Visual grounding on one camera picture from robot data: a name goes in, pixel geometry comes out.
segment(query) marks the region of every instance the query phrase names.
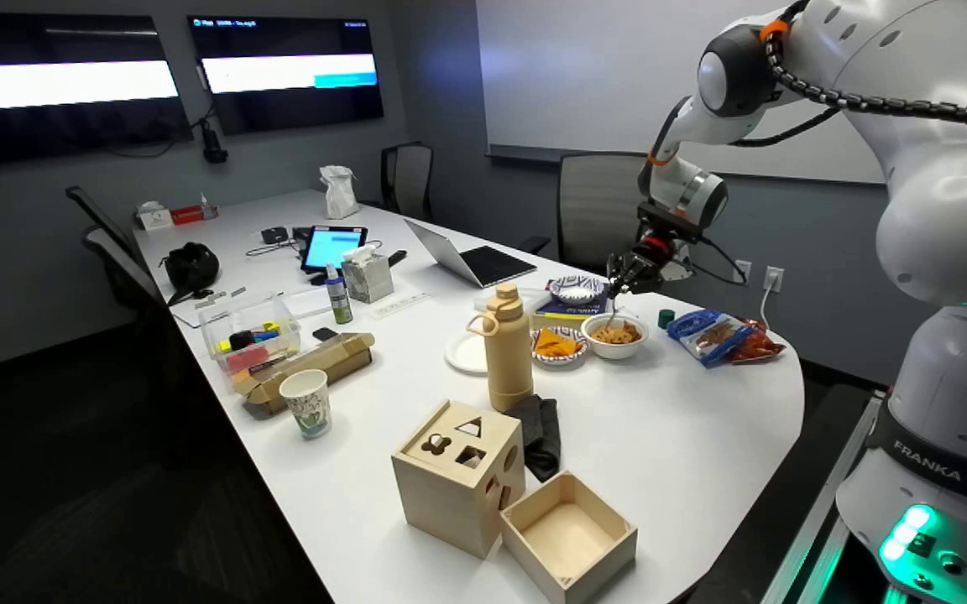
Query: small bottle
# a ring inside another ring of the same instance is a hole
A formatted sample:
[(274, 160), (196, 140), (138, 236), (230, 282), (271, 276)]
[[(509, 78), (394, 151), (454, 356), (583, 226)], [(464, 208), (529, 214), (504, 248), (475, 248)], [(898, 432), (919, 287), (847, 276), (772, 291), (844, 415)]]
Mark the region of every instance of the small bottle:
[(336, 311), (336, 321), (340, 324), (354, 321), (348, 291), (336, 264), (326, 268), (326, 295), (328, 295), (328, 309)]
[(207, 195), (203, 195), (203, 214), (204, 214), (204, 223), (211, 223), (217, 214), (217, 208), (207, 200)]
[(502, 286), (485, 311), (488, 388), (497, 412), (517, 412), (534, 396), (530, 329), (513, 286)]

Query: conference table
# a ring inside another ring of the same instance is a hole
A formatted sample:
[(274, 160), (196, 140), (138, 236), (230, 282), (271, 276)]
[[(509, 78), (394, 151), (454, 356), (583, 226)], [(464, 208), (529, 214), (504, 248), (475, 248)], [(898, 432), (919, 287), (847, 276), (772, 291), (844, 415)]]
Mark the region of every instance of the conference table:
[[(319, 324), (373, 332), (373, 367), (328, 388), (332, 423), (321, 438), (301, 438), (291, 412), (252, 415), (242, 391), (204, 342), (196, 303), (180, 303), (180, 338), (196, 351), (222, 412), (238, 432), (297, 539), (340, 604), (513, 604), (543, 599), (530, 574), (494, 547), (471, 557), (403, 519), (390, 455), (448, 403), (488, 405), (488, 380), (457, 371), (451, 347), (467, 337), (485, 291), (443, 272), (414, 239), (403, 214), (362, 206), (340, 226), (365, 226), (384, 252), (407, 248), (394, 268), (394, 295), (354, 303), (354, 321), (332, 324), (321, 286), (309, 286), (291, 248), (261, 248), (261, 227), (328, 226), (321, 191), (290, 191), (217, 208), (217, 218), (138, 233), (141, 254), (166, 299), (163, 259), (207, 245), (232, 299), (283, 295), (301, 329), (301, 349), (319, 347)], [(494, 245), (537, 264), (509, 277), (524, 299), (546, 277), (589, 276), (464, 233), (437, 227), (457, 248)], [(618, 309), (654, 324), (657, 309), (696, 309), (668, 295), (618, 295)], [(636, 566), (600, 599), (673, 599), (713, 572), (756, 498), (767, 491), (804, 429), (804, 369), (793, 347), (767, 367), (698, 367), (662, 329), (629, 363), (583, 360), (574, 369), (534, 369), (541, 396), (558, 400), (562, 468), (600, 494), (638, 528)]]

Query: bowl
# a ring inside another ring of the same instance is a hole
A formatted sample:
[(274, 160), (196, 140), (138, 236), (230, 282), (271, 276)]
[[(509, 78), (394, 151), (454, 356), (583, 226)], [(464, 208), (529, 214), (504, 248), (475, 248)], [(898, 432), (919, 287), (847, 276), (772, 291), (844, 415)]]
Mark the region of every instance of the bowl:
[[(565, 351), (565, 356), (546, 356), (546, 351), (541, 351), (541, 338), (543, 337), (558, 337), (558, 338), (569, 338), (569, 342), (574, 342), (578, 349), (574, 351)], [(537, 363), (537, 367), (550, 367), (550, 369), (558, 369), (558, 367), (574, 367), (578, 360), (583, 360), (589, 356), (589, 342), (583, 342), (583, 337), (578, 332), (578, 329), (569, 329), (569, 324), (541, 324), (534, 337), (530, 337), (530, 360)]]
[(599, 303), (599, 295), (603, 295), (603, 282), (583, 277), (583, 276), (565, 276), (565, 277), (550, 277), (546, 291), (562, 299), (565, 304), (590, 304)]
[[(624, 332), (636, 338), (629, 338), (629, 342), (599, 338), (595, 337), (599, 329)], [(620, 360), (633, 360), (645, 347), (645, 321), (638, 321), (636, 315), (624, 315), (624, 311), (589, 315), (580, 321), (580, 337), (589, 338), (590, 351), (599, 351), (600, 360), (620, 363)]]

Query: monitor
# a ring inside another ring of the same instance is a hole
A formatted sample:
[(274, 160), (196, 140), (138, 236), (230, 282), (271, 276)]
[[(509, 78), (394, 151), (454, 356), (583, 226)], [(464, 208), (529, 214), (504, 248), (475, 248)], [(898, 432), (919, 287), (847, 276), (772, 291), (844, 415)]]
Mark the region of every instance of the monitor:
[(151, 17), (0, 15), (0, 160), (187, 135)]
[(384, 117), (368, 19), (187, 17), (226, 135)]

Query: paper cup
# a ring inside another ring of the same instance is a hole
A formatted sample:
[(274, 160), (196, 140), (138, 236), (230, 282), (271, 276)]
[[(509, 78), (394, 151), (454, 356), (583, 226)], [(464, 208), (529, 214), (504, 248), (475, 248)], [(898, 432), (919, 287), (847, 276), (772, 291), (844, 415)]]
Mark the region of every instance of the paper cup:
[(297, 415), (297, 426), (301, 426), (307, 438), (319, 438), (328, 426), (328, 388), (321, 369), (298, 369), (290, 380), (283, 380), (278, 396)]

